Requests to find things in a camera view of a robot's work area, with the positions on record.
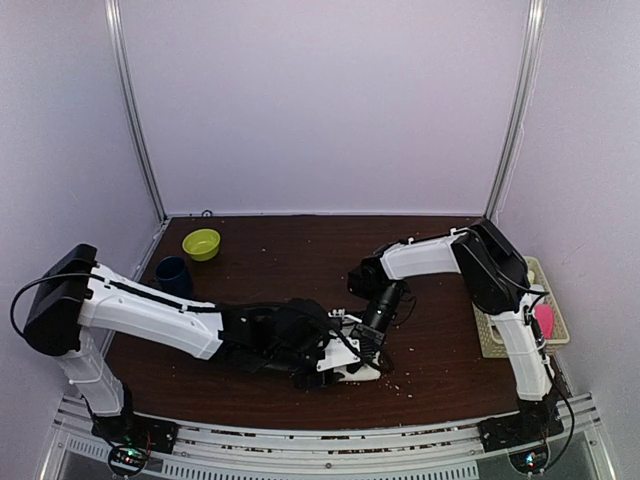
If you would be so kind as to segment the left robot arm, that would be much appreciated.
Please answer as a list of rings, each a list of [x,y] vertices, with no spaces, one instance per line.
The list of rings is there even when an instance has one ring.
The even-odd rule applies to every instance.
[[[123,444],[137,442],[144,424],[131,410],[124,384],[107,366],[91,327],[139,337],[227,369],[274,370],[305,382],[333,381],[359,359],[360,343],[316,302],[220,305],[180,298],[115,273],[79,244],[41,278],[19,290],[35,292],[19,334],[57,359],[90,412]]]

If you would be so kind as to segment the green bowl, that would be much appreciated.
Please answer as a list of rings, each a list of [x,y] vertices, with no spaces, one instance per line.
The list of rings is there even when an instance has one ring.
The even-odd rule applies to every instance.
[[[218,231],[198,229],[183,239],[182,249],[193,261],[205,262],[218,255],[220,244],[221,236]]]

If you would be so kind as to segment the aluminium frame post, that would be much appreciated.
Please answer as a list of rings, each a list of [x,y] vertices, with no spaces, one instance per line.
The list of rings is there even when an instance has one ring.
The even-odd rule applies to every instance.
[[[125,106],[125,116],[133,143],[134,154],[141,169],[143,183],[151,199],[155,216],[160,223],[163,223],[167,220],[168,215],[151,165],[141,117],[135,97],[135,90],[127,55],[124,28],[122,24],[120,2],[117,0],[106,0],[104,5],[107,27],[115,57],[116,69]]]
[[[531,0],[527,15],[520,66],[499,163],[484,216],[495,223],[504,208],[524,137],[524,121],[532,99],[539,66],[547,1]]]

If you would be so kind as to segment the left aluminium frame post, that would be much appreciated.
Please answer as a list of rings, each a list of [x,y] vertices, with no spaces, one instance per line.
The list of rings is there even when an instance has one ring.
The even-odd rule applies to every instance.
[[[167,220],[168,215],[151,165],[141,117],[135,97],[135,90],[127,55],[124,28],[122,24],[120,2],[117,0],[106,0],[104,5],[107,27],[115,57],[116,69],[125,106],[125,116],[133,143],[134,154],[141,169],[143,183],[151,199],[155,216],[160,223],[163,223]]]

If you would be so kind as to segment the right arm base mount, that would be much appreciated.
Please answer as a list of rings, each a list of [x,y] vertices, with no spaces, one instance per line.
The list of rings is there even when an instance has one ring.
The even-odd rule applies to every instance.
[[[542,474],[551,464],[549,438],[564,432],[561,420],[541,420],[522,412],[481,421],[478,432],[485,453],[508,451],[511,467],[528,476]]]

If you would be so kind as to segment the dark blue mug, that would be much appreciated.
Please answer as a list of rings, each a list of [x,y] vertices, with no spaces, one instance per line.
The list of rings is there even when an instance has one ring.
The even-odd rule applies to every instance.
[[[184,299],[193,297],[193,281],[185,260],[178,256],[163,258],[154,270],[153,280],[160,289]]]

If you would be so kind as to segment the right aluminium frame post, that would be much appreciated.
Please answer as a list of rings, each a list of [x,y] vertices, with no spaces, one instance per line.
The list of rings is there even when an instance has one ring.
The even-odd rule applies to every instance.
[[[532,99],[539,66],[547,1],[531,0],[527,15],[520,66],[499,163],[484,216],[495,223],[504,208],[524,137],[524,121]]]

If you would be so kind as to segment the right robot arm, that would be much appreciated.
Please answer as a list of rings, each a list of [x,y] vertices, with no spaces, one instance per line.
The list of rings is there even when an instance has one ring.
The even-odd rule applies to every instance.
[[[551,424],[557,397],[546,339],[535,308],[549,293],[535,290],[528,266],[488,219],[449,234],[388,243],[361,260],[347,276],[348,291],[369,301],[365,335],[384,332],[407,291],[407,278],[456,273],[473,305],[497,326],[516,380],[519,413],[512,430],[519,440],[535,440]]]

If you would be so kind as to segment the pink towel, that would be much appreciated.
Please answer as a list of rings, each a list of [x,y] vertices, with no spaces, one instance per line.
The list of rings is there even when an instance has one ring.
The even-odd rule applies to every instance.
[[[546,340],[552,338],[555,316],[553,309],[548,304],[539,304],[534,307],[534,316],[540,327],[540,331]]]

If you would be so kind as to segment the aluminium front rail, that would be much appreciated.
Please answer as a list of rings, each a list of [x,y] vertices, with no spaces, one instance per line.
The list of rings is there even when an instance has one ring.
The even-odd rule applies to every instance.
[[[566,431],[542,442],[486,451],[480,419],[434,425],[343,431],[230,427],[173,420],[172,453],[152,454],[133,479],[621,479],[608,451],[606,432],[590,394],[571,399],[571,419],[559,407]],[[36,479],[117,479],[107,466],[108,444],[91,435],[84,402],[63,396],[45,436],[48,450]],[[522,450],[549,447],[544,475],[519,472]]]

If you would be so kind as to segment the beige plastic basket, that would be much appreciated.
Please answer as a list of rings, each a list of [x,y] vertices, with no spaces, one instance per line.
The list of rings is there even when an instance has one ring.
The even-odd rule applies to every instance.
[[[528,256],[525,256],[525,261],[528,265],[528,279],[532,288],[548,292],[548,295],[534,307],[534,313],[546,340],[546,352],[553,356],[559,348],[569,343],[568,327],[539,261],[535,257]],[[487,359],[506,359],[506,347],[496,324],[488,314],[475,305],[472,308],[482,356]]]

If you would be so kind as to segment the white towel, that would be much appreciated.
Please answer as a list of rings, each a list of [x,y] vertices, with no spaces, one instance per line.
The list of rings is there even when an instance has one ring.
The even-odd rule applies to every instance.
[[[382,373],[375,368],[361,362],[333,367],[329,372],[337,379],[338,383],[363,383],[377,381]]]

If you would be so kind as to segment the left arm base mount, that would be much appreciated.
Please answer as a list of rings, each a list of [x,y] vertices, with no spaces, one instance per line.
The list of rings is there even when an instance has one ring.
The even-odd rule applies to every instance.
[[[179,427],[175,422],[126,414],[91,415],[91,433],[109,446],[107,466],[117,477],[140,474],[149,464],[152,453],[171,454]]]

